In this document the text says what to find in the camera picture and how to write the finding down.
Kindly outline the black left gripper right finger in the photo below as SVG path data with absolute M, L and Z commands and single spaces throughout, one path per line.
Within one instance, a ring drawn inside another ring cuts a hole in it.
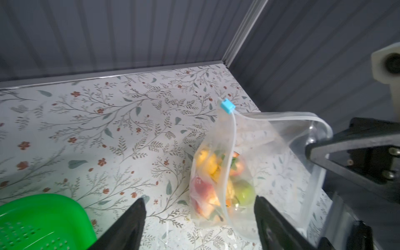
M 256 197 L 254 214 L 263 250 L 315 249 L 264 197 Z

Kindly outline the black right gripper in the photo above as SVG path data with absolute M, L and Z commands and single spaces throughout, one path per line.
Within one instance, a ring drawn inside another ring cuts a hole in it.
M 352 118 L 331 140 L 308 145 L 305 156 L 328 170 L 323 190 L 371 226 L 382 249 L 400 248 L 399 123 Z

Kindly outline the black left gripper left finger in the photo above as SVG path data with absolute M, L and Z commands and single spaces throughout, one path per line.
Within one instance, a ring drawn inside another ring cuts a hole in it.
M 138 250 L 145 219 L 145 202 L 143 198 L 139 198 L 89 249 Z

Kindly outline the green guava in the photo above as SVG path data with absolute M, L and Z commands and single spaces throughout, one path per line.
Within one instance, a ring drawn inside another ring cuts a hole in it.
M 255 201 L 256 194 L 254 187 L 246 180 L 238 180 L 233 182 L 234 201 L 239 206 L 249 206 Z

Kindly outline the yellow-green wrinkled pear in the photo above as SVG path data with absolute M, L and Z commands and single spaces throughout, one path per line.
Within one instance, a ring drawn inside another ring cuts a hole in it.
M 235 197 L 235 189 L 230 178 L 227 181 L 226 187 L 226 200 L 233 200 Z

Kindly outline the clear zip top bag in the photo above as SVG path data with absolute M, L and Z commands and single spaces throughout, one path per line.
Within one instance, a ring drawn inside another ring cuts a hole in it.
M 331 127 L 308 112 L 240 113 L 229 100 L 221 100 L 214 125 L 196 151 L 190 174 L 213 185 L 220 206 L 210 219 L 198 215 L 191 202 L 191 218 L 202 228 L 229 226 L 240 236 L 256 240 L 254 204 L 239 206 L 226 200 L 228 178 L 246 180 L 257 196 L 264 197 L 302 236 L 306 236 L 326 171 L 305 156 L 308 145 L 330 139 Z M 201 150 L 215 153 L 218 169 L 206 174 L 196 169 Z M 244 159 L 245 170 L 237 177 L 229 171 L 233 152 Z

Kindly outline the red apple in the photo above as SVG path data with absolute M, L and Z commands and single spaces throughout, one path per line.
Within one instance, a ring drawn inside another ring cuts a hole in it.
M 213 185 L 199 176 L 192 179 L 190 197 L 195 212 L 206 219 L 210 219 L 215 208 L 220 206 Z

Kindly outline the yellow pear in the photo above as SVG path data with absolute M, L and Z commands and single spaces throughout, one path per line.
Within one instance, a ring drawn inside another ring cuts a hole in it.
M 206 174 L 212 175 L 218 169 L 217 156 L 207 150 L 201 150 L 196 157 L 196 169 Z

